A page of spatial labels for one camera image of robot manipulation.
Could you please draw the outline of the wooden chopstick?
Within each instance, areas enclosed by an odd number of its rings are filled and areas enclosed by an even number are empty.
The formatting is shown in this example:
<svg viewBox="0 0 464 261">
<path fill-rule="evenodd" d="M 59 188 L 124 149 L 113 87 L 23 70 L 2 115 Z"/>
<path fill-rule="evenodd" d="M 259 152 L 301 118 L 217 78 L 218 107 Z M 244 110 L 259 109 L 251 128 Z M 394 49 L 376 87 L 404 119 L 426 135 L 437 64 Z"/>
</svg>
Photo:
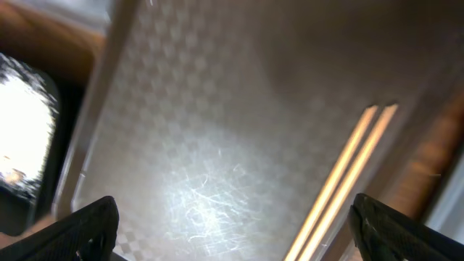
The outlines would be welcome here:
<svg viewBox="0 0 464 261">
<path fill-rule="evenodd" d="M 340 178 L 344 174 L 344 171 L 346 170 L 349 161 L 355 153 L 358 144 L 362 140 L 368 126 L 370 125 L 371 120 L 376 114 L 377 109 L 377 106 L 370 106 L 367 107 L 362 113 L 354 130 L 352 131 L 351 136 L 345 143 L 345 146 L 341 151 L 341 154 L 339 155 L 335 165 L 333 166 L 329 174 L 329 177 L 326 179 L 324 186 L 320 190 L 320 193 L 318 194 L 318 197 L 315 200 L 312 209 L 306 217 L 289 251 L 284 257 L 284 261 L 295 261 L 297 259 L 299 253 L 302 250 L 302 247 L 305 245 L 306 240 L 308 239 L 309 235 L 312 232 L 312 229 L 317 223 L 318 218 L 322 214 L 335 188 L 337 187 Z"/>
<path fill-rule="evenodd" d="M 370 133 L 364 134 L 331 198 L 318 218 L 311 234 L 304 243 L 304 246 L 296 259 L 297 261 L 310 260 L 310 258 L 314 255 L 315 250 L 318 248 L 323 237 L 334 222 L 335 217 L 338 215 L 345 199 L 359 178 L 367 161 L 370 159 L 373 150 L 384 134 L 384 131 L 397 111 L 397 108 L 398 106 L 396 104 L 385 107 L 370 130 Z"/>
</svg>

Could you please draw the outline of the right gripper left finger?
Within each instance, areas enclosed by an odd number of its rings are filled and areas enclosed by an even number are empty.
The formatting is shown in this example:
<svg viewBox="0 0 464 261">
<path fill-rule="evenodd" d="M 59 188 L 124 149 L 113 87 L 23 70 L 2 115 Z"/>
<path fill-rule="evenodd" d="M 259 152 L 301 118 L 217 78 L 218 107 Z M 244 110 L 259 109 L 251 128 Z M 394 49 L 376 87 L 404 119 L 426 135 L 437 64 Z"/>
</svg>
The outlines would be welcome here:
<svg viewBox="0 0 464 261">
<path fill-rule="evenodd" d="M 111 259 L 119 212 L 104 196 L 57 222 L 1 249 L 2 261 Z"/>
</svg>

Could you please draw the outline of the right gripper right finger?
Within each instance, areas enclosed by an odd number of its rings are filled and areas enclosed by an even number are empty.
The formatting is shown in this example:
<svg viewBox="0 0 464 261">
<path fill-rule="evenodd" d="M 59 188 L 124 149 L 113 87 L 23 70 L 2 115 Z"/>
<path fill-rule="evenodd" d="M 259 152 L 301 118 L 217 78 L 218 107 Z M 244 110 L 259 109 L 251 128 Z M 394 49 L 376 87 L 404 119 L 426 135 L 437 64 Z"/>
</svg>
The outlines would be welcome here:
<svg viewBox="0 0 464 261">
<path fill-rule="evenodd" d="M 463 245 L 359 193 L 348 214 L 363 260 L 463 261 Z"/>
</svg>

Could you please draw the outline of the rice food scraps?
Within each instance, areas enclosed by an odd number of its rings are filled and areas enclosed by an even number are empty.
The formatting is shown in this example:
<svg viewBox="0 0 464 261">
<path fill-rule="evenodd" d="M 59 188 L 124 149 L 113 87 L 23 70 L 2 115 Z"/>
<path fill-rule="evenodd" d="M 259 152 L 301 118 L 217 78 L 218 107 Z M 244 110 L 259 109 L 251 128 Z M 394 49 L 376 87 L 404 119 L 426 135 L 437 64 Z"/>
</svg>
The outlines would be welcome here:
<svg viewBox="0 0 464 261">
<path fill-rule="evenodd" d="M 45 73 L 1 54 L 1 186 L 34 199 L 59 119 L 59 93 Z"/>
</svg>

